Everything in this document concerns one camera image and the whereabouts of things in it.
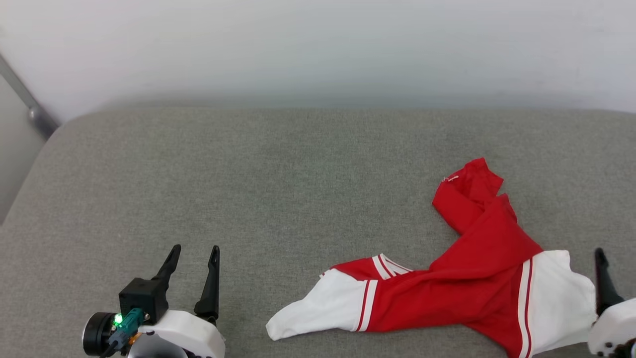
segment gray couch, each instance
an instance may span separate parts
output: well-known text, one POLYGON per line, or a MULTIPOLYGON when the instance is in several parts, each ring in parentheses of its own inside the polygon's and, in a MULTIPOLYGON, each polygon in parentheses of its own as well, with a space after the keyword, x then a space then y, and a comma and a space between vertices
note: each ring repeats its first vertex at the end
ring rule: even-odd
MULTIPOLYGON (((84 357, 117 293, 183 245, 168 299, 192 310, 221 247, 227 357, 504 357, 462 326, 333 330, 272 342, 265 323, 338 262, 426 268, 457 238, 439 182, 485 157, 521 226, 593 277, 604 247, 636 296, 636 116, 608 111, 208 110, 96 113, 58 130, 0 234, 3 357, 84 357)), ((541 357, 586 357, 583 344, 541 357)))

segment orange component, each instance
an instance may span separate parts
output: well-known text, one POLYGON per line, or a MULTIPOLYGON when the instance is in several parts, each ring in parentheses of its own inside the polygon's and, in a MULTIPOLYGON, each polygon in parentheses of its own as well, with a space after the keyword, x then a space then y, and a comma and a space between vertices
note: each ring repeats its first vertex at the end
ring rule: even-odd
POLYGON ((135 344, 135 342, 137 341, 137 339, 139 339, 139 337, 141 337, 143 333, 141 332, 137 332, 137 334, 135 334, 134 336, 130 337, 130 339, 128 340, 128 345, 133 345, 135 344))

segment red and white garment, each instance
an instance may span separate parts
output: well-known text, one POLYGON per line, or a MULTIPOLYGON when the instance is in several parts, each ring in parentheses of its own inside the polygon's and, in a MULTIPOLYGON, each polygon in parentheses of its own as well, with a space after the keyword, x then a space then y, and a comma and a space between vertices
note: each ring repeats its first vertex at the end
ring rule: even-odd
POLYGON ((517 225, 503 180, 483 159, 445 179, 433 205, 461 237, 427 270, 384 254, 333 266, 300 301, 276 313, 273 340, 325 329, 386 332, 464 324, 528 358, 584 342, 595 290, 567 251, 543 251, 517 225))

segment white sleeve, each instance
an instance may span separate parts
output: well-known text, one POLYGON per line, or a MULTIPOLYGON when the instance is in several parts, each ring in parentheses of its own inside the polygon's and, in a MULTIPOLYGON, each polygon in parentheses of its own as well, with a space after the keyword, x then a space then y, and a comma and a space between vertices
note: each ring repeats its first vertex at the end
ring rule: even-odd
POLYGON ((587 342, 597 318, 594 284, 570 270, 568 251, 544 251, 532 260, 528 307, 531 355, 587 342))
POLYGON ((325 272, 316 286, 300 301, 276 313, 267 325, 267 334, 274 341, 297 334, 340 328, 360 329, 363 300, 370 283, 357 281, 336 269, 325 272))

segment white wall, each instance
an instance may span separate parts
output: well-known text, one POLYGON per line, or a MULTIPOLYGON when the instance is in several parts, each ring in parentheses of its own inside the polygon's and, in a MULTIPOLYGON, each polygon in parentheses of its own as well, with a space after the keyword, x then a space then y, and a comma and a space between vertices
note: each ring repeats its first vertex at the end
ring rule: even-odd
POLYGON ((0 0, 59 120, 133 104, 636 111, 634 0, 0 0))
POLYGON ((44 145, 28 108, 0 76, 0 224, 44 145))

